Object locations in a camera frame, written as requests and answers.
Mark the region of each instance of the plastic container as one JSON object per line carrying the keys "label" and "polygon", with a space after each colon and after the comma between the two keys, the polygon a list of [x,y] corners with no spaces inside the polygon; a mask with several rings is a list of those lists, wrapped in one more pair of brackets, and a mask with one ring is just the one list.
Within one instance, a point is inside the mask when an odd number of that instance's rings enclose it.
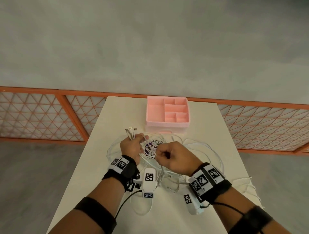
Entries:
{"label": "plastic container", "polygon": [[184,133],[190,124],[187,98],[147,97],[146,131],[152,133]]}

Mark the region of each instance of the gray floor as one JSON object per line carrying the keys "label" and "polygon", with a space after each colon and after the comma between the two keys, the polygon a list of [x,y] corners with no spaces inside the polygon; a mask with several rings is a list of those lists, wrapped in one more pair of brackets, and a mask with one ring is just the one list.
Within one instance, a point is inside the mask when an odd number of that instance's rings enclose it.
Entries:
{"label": "gray floor", "polygon": [[[0,233],[48,229],[84,146],[0,142]],[[293,234],[309,224],[309,157],[241,154],[265,210]]]}

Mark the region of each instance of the pink organizer tray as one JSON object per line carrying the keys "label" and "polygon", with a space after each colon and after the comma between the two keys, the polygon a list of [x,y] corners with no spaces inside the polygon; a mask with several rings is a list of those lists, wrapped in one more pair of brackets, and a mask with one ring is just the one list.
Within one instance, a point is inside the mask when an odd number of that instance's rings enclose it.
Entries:
{"label": "pink organizer tray", "polygon": [[158,133],[182,133],[190,124],[187,98],[147,97],[146,130]]}

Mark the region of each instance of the orange metal fence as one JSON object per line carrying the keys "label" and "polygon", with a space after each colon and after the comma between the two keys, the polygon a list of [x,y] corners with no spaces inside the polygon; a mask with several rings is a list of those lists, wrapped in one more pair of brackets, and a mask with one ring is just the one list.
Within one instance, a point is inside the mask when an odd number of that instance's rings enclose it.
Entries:
{"label": "orange metal fence", "polygon": [[[85,144],[107,96],[141,94],[0,87],[0,140]],[[309,105],[206,98],[239,152],[309,155]]]}

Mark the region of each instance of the tabletop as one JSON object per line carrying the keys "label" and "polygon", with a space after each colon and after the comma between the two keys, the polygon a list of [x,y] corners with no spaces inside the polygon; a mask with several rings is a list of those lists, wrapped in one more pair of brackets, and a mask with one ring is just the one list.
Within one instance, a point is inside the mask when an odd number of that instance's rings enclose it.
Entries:
{"label": "tabletop", "polygon": [[[132,126],[137,128],[138,132],[144,131],[146,104],[145,98],[107,98],[47,232],[101,181],[109,165],[106,152],[114,140],[125,135],[125,128]],[[209,144],[220,155],[227,179],[248,177],[217,104],[188,104],[191,123],[185,134],[178,135],[182,139],[190,138]],[[253,195],[246,194],[246,197],[261,206],[254,196],[255,190],[252,189],[250,193]],[[117,226],[113,233],[206,232],[226,233],[212,206],[200,215],[190,215],[183,196],[158,187],[151,211],[139,216],[134,213],[129,203],[125,204],[117,217]]]}

